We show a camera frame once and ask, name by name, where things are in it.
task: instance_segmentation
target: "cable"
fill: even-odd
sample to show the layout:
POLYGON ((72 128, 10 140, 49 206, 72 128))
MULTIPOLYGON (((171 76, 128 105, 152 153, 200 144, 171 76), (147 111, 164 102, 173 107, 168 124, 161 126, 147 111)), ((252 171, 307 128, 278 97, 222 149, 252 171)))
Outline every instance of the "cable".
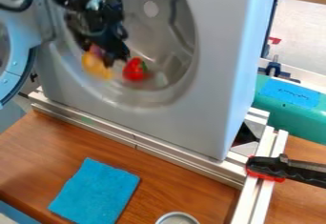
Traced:
POLYGON ((12 12, 23 12, 27 10, 32 4, 32 0, 24 0, 19 7, 9 7, 3 4, 0 4, 0 10, 7 10, 12 12))

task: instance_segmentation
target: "metal frame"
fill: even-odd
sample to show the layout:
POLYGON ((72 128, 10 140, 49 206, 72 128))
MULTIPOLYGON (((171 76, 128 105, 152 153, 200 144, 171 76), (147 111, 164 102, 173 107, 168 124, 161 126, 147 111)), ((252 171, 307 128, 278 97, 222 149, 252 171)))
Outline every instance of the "metal frame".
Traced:
MULTIPOLYGON (((245 171, 247 156, 229 151, 227 158, 221 162, 209 156, 192 152, 169 142, 50 101, 43 94, 41 88, 37 92, 30 94, 30 100, 32 107, 36 111, 59 118, 88 131, 99 133, 139 151, 157 156, 175 165, 242 190, 232 223, 256 224, 264 222, 274 182, 262 181, 247 176, 245 171)), ((268 117, 268 112, 250 108, 245 122, 256 131, 263 131, 261 132, 262 137, 256 155, 277 156, 283 152, 288 134, 284 131, 280 131, 278 134, 274 133, 274 128, 267 126, 268 117)))

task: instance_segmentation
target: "teal object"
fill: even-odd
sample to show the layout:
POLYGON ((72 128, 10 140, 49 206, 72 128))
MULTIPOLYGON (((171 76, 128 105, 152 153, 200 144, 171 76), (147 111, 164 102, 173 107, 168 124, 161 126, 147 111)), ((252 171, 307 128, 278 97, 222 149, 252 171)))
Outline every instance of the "teal object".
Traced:
POLYGON ((270 112, 269 125, 326 145, 326 95, 258 75, 253 107, 270 112))

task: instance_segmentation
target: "washing machine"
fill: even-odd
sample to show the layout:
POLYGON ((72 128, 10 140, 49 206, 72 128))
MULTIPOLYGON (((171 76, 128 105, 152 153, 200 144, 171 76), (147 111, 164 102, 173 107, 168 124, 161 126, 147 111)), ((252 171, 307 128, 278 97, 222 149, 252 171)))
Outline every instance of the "washing machine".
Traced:
POLYGON ((66 10, 35 0, 21 13, 0 10, 1 105, 35 66, 49 100, 223 160, 254 99, 273 0, 123 2, 126 44, 150 79, 124 79, 121 63, 109 81, 86 73, 66 10))

